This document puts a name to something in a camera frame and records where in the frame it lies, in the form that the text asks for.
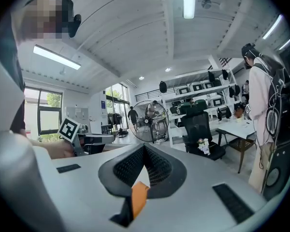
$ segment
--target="rack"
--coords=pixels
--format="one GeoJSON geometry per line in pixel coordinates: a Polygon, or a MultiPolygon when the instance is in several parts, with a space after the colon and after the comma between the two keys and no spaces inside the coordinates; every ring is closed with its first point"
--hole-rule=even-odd
{"type": "MultiPolygon", "coordinates": [[[[175,93],[174,94],[162,94],[163,106],[165,108],[167,108],[166,104],[170,103],[170,102],[192,99],[192,98],[199,97],[199,96],[204,96],[204,95],[208,95],[208,94],[212,94],[212,93],[222,92],[223,96],[224,96],[225,104],[223,104],[221,106],[217,106],[217,107],[211,107],[211,108],[208,108],[205,110],[206,112],[208,112],[210,114],[210,117],[212,119],[212,121],[210,121],[210,129],[211,129],[211,131],[214,131],[216,128],[218,128],[218,121],[213,120],[212,113],[215,112],[218,108],[221,109],[221,108],[224,108],[226,106],[229,106],[230,108],[232,108],[234,104],[241,102],[241,97],[240,97],[239,101],[234,101],[233,98],[229,98],[226,95],[226,91],[228,91],[227,89],[229,87],[233,87],[237,84],[232,70],[229,69],[228,71],[229,71],[230,81],[222,79],[222,69],[202,70],[202,71],[197,71],[197,72],[193,72],[193,73],[178,75],[173,79],[165,80],[164,82],[166,83],[167,88],[175,88],[175,87],[179,87],[179,86],[183,86],[183,85],[189,85],[193,82],[201,82],[201,81],[208,80],[208,72],[211,72],[214,75],[215,79],[219,78],[221,80],[222,85],[220,85],[218,87],[201,89],[201,90],[197,90],[197,91],[189,92],[189,93],[185,93],[185,94],[180,94],[180,95],[176,95],[175,93]]],[[[185,127],[180,127],[180,128],[173,127],[174,124],[172,123],[175,119],[180,119],[183,116],[185,116],[185,115],[175,115],[175,116],[169,115],[170,122],[169,122],[168,132],[169,132],[170,146],[171,147],[173,147],[173,137],[183,136],[183,135],[187,134],[185,127]]]]}

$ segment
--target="ceiling light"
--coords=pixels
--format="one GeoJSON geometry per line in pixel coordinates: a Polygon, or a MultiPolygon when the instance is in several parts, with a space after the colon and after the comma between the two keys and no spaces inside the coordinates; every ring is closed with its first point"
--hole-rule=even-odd
{"type": "Polygon", "coordinates": [[[43,56],[45,58],[49,58],[53,61],[64,64],[64,65],[69,66],[69,67],[76,69],[76,70],[78,70],[81,67],[80,64],[73,62],[73,61],[71,61],[71,60],[69,60],[69,59],[67,59],[67,58],[65,58],[57,53],[54,53],[50,50],[47,50],[46,48],[43,48],[39,45],[34,46],[33,52],[35,54],[38,54],[38,55],[43,56]]]}
{"type": "Polygon", "coordinates": [[[193,19],[195,9],[195,0],[184,0],[184,18],[193,19]]]}
{"type": "Polygon", "coordinates": [[[288,45],[290,43],[290,39],[286,42],[286,43],[284,43],[283,45],[282,45],[282,47],[280,48],[280,50],[281,49],[283,49],[286,45],[288,45]]]}
{"type": "Polygon", "coordinates": [[[277,18],[276,22],[272,25],[272,27],[270,28],[270,30],[268,30],[268,32],[263,36],[263,39],[265,40],[267,37],[269,37],[269,35],[274,31],[274,29],[277,27],[277,25],[280,23],[281,19],[283,18],[283,16],[280,14],[279,17],[277,18]]]}

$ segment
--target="orange tag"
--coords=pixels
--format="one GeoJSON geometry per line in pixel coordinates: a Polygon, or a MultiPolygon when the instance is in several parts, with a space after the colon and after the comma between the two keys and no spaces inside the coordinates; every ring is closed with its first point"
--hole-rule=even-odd
{"type": "Polygon", "coordinates": [[[135,219],[146,204],[149,187],[141,181],[132,187],[132,211],[135,219]]]}

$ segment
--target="black office chair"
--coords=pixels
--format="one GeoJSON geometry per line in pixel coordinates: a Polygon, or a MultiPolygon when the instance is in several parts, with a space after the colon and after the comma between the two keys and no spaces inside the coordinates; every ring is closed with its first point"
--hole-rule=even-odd
{"type": "Polygon", "coordinates": [[[181,118],[186,128],[187,136],[183,136],[186,152],[198,156],[206,157],[212,160],[221,158],[225,153],[225,149],[212,142],[213,137],[209,128],[208,113],[201,111],[188,114],[181,118]],[[210,155],[204,154],[198,147],[199,139],[207,138],[209,142],[210,155]]]}

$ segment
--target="fan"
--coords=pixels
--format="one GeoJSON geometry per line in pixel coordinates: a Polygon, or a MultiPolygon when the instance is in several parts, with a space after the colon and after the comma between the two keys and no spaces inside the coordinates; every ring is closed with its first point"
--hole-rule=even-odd
{"type": "Polygon", "coordinates": [[[142,101],[133,110],[138,115],[138,121],[134,125],[130,121],[130,129],[138,139],[153,143],[167,140],[169,117],[162,105],[157,101],[142,101]]]}

